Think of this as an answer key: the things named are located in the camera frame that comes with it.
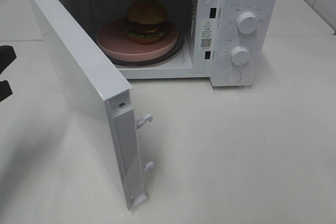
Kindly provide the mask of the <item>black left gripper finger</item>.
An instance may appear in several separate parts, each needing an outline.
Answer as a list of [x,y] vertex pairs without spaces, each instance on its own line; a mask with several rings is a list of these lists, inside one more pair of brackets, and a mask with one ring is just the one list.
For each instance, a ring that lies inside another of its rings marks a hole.
[[0,82],[0,102],[12,95],[12,89],[7,80]]
[[12,46],[0,46],[0,73],[2,73],[15,59],[16,53]]

